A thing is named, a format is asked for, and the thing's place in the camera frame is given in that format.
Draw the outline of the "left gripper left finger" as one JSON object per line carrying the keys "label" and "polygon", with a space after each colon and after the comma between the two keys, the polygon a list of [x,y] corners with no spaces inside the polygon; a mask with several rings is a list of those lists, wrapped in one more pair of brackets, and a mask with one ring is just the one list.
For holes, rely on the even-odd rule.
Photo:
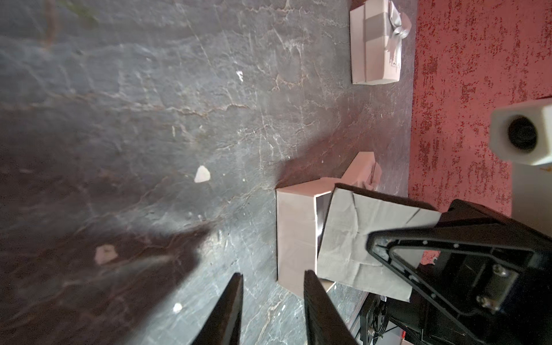
{"label": "left gripper left finger", "polygon": [[240,343],[244,278],[234,273],[203,328],[192,342],[233,345]]}

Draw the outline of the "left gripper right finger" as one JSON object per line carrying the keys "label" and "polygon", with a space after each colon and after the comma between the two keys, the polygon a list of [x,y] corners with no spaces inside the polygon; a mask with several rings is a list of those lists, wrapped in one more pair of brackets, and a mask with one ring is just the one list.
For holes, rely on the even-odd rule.
{"label": "left gripper right finger", "polygon": [[303,295],[308,345],[357,344],[313,270],[304,273]]}

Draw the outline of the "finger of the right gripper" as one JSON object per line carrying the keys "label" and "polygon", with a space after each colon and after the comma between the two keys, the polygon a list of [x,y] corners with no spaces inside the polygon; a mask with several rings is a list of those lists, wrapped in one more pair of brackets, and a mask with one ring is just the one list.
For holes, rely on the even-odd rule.
{"label": "finger of the right gripper", "polygon": [[413,290],[388,315],[414,344],[550,344],[551,238],[455,200],[434,227],[375,231],[367,252]]}

